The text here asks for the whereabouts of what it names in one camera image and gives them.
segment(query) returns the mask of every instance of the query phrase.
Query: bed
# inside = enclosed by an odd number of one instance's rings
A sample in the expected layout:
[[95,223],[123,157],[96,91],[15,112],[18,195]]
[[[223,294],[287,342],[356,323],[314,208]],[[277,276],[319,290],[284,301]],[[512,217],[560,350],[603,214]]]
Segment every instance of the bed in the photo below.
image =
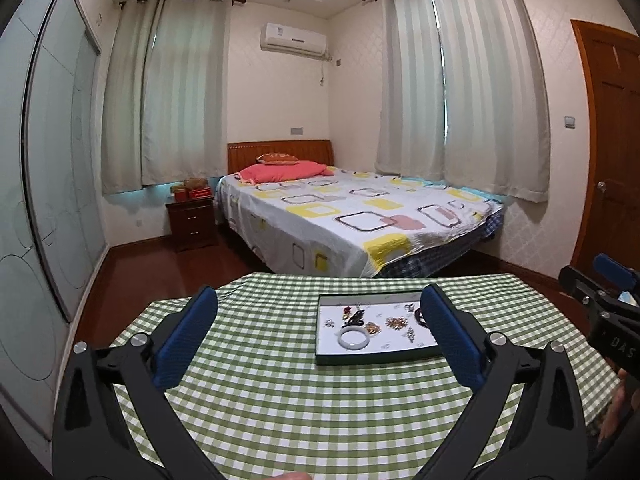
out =
[[[267,152],[326,164],[333,176],[244,184],[233,173]],[[416,278],[450,264],[502,224],[490,195],[421,179],[342,170],[328,140],[228,146],[216,193],[229,227],[274,272]]]

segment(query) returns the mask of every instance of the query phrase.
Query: red cushion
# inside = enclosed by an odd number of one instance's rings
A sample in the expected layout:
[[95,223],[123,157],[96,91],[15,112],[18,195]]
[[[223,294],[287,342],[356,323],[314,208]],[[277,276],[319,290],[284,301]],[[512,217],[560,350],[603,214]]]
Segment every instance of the red cushion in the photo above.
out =
[[263,184],[265,182],[284,182],[312,176],[332,176],[333,171],[325,164],[318,164],[312,160],[300,160],[295,166],[272,166],[270,164],[254,164],[236,173],[243,182],[249,184]]

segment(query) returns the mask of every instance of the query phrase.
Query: hand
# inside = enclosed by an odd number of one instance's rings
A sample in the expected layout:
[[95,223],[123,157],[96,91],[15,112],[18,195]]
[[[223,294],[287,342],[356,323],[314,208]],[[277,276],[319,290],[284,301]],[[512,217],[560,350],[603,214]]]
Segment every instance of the hand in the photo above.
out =
[[284,475],[274,476],[273,478],[265,478],[264,480],[313,480],[306,473],[284,473]]
[[[605,438],[609,438],[618,429],[618,425],[620,423],[620,410],[625,402],[625,382],[627,376],[627,371],[620,368],[618,371],[620,384],[618,384],[616,389],[613,390],[611,404],[609,405],[602,427],[600,428],[598,443],[601,443]],[[634,391],[634,394],[631,397],[631,409],[635,412],[638,407],[640,407],[640,390]]]

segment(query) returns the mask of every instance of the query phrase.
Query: air conditioner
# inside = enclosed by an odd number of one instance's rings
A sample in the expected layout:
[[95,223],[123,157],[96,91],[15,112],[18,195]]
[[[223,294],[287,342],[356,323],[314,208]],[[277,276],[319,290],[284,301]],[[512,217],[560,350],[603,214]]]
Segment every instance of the air conditioner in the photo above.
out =
[[267,23],[260,34],[263,50],[291,52],[302,56],[325,57],[327,55],[326,36],[310,30]]

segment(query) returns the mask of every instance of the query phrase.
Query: sliding wardrobe door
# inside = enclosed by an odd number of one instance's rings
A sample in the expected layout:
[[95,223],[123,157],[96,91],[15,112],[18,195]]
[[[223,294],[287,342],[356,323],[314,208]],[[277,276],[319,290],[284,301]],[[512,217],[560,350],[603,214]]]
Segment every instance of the sliding wardrobe door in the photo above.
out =
[[44,27],[28,103],[28,206],[52,288],[72,320],[104,246],[88,139],[95,53],[74,0],[56,0]]
[[36,38],[51,2],[24,0],[0,36],[0,404],[43,462],[68,325],[31,233],[20,138]]

